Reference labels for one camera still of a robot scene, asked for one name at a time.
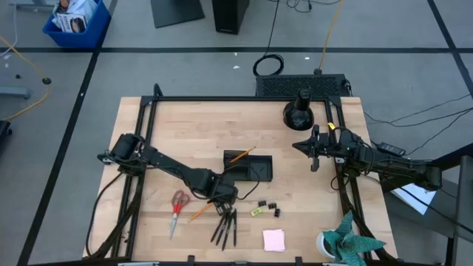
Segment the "pink sticky note pad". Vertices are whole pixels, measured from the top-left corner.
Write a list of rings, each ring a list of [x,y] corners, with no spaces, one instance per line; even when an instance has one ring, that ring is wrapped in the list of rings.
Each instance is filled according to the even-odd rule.
[[[284,252],[285,232],[282,229],[263,231],[264,251]]]

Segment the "green plant in white pot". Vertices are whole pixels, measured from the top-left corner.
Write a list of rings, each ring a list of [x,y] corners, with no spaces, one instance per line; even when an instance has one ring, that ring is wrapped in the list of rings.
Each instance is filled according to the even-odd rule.
[[[322,231],[316,238],[320,254],[334,263],[344,262],[348,266],[367,266],[360,254],[381,249],[385,244],[371,237],[354,234],[352,211],[344,215],[337,229]]]

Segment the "black computer tower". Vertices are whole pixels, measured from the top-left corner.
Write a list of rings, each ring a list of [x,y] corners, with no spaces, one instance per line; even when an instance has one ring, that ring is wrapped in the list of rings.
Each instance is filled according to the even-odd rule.
[[[215,30],[237,35],[249,3],[249,0],[212,0]]]

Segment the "black desk lamp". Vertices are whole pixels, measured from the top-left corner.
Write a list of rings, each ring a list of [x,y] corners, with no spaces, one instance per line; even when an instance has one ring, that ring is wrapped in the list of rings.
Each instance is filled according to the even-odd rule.
[[[301,89],[294,101],[283,109],[283,122],[296,131],[311,129],[314,125],[314,115],[310,108],[311,93],[308,89]]]

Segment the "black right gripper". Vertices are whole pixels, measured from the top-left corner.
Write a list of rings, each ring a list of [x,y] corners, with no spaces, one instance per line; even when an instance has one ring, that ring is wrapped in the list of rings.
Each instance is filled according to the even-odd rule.
[[[310,139],[293,143],[292,146],[307,156],[311,156],[312,165],[310,170],[316,172],[319,170],[319,156],[330,157],[334,155],[333,149],[336,145],[335,137],[332,132],[321,133],[319,125],[314,125]]]

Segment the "grey metal foot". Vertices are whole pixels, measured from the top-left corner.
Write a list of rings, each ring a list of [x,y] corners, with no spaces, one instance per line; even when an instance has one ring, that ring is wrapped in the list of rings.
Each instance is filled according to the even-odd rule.
[[[24,87],[0,86],[0,95],[29,99],[30,91]]]

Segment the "black caster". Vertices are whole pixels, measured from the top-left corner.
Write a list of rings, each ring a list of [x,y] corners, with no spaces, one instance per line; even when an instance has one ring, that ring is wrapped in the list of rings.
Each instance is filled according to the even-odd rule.
[[[10,125],[11,123],[9,121],[0,120],[0,147],[2,147],[7,138],[12,134]]]

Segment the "red-handled scissors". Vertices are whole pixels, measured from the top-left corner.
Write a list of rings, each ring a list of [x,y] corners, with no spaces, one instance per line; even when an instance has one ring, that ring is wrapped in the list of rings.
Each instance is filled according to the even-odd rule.
[[[170,229],[169,240],[172,240],[173,235],[174,235],[174,231],[175,231],[175,228],[176,228],[176,225],[177,225],[178,216],[179,216],[182,208],[189,202],[189,200],[190,200],[190,196],[187,195],[184,191],[179,190],[179,191],[175,192],[175,194],[174,194],[174,196],[171,200],[173,211],[172,211],[172,221],[171,221],[171,229]]]

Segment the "dark grey side stand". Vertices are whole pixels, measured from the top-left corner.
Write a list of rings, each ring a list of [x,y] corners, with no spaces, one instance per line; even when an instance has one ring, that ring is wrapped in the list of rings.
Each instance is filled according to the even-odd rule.
[[[434,160],[442,171],[458,166],[458,184],[445,180],[424,215],[407,206],[391,191],[396,187],[381,182],[387,194],[388,211],[448,238],[446,266],[455,266],[459,241],[473,243],[473,143]]]

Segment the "black mesh-topped computer box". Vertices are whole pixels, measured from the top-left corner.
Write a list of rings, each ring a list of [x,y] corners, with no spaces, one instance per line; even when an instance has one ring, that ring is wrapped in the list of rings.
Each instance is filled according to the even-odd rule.
[[[313,98],[351,96],[350,82],[343,74],[322,75],[260,75],[256,77],[256,96],[291,97],[301,89],[310,91]]]

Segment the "blue plastic bin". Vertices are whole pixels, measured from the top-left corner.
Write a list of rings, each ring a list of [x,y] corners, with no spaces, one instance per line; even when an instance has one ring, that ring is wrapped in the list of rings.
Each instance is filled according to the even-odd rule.
[[[103,0],[95,0],[95,2],[98,6],[87,24],[85,32],[63,33],[52,23],[51,15],[42,29],[43,33],[47,34],[60,47],[95,48],[111,19]]]

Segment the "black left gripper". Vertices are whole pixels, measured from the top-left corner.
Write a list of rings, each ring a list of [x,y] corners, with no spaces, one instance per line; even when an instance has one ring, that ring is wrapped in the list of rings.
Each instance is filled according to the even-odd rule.
[[[232,211],[232,205],[237,199],[238,188],[231,177],[207,170],[204,174],[202,192],[208,199],[216,201],[216,211],[222,216],[230,214]]]

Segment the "black floor plate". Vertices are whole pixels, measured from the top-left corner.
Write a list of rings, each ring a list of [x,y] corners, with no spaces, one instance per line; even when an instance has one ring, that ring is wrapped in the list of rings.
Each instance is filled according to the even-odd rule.
[[[150,0],[156,28],[205,18],[200,0]]]

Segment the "black power adapter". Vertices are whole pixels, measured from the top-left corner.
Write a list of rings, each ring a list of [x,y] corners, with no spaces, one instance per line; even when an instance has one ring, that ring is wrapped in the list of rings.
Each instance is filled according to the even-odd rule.
[[[403,157],[406,154],[404,149],[398,148],[397,146],[393,146],[391,144],[381,142],[377,145],[377,149],[383,153],[391,154],[392,156],[396,157]]]

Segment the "white paper sheet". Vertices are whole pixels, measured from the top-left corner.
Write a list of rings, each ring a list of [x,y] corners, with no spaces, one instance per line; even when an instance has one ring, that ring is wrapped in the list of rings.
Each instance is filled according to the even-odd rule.
[[[424,215],[428,205],[432,202],[436,191],[428,191],[413,183],[404,185],[391,191],[397,198],[416,210],[420,215]]]

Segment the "black mesh desk organizer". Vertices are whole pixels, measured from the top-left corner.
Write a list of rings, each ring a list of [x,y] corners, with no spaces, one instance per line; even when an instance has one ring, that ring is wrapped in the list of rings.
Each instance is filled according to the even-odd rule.
[[[246,154],[234,162],[244,151],[224,150],[223,176],[233,181],[271,182],[273,179],[273,158],[270,155]]]

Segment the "black metal table frame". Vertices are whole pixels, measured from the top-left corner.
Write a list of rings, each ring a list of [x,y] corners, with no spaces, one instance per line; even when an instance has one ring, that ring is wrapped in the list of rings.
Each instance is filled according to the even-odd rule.
[[[118,167],[104,167],[103,196],[97,205],[89,237],[89,262],[157,262],[196,264],[223,262],[228,265],[256,263],[305,264],[324,261],[316,237],[338,226],[343,217],[339,193],[333,190],[335,163],[324,158],[319,170],[310,170],[310,160],[293,143],[309,132],[289,129],[282,121],[284,98],[251,96],[122,98],[108,146],[121,134],[138,133],[160,152],[192,168],[221,172],[224,150],[248,150],[273,158],[273,179],[255,185],[238,183],[236,247],[230,232],[225,250],[211,237],[219,215],[209,208],[192,222],[188,219],[205,201],[193,198],[177,219],[169,240],[171,198],[184,183],[163,171],[147,171],[142,177],[122,177]],[[265,200],[264,211],[251,211]],[[279,218],[268,204],[275,202]],[[264,251],[263,231],[282,229],[285,251]]]

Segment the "papers and magazines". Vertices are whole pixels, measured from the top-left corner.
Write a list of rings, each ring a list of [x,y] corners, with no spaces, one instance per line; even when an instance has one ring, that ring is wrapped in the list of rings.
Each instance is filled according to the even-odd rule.
[[[95,0],[58,0],[52,23],[63,33],[83,33],[97,6]]]

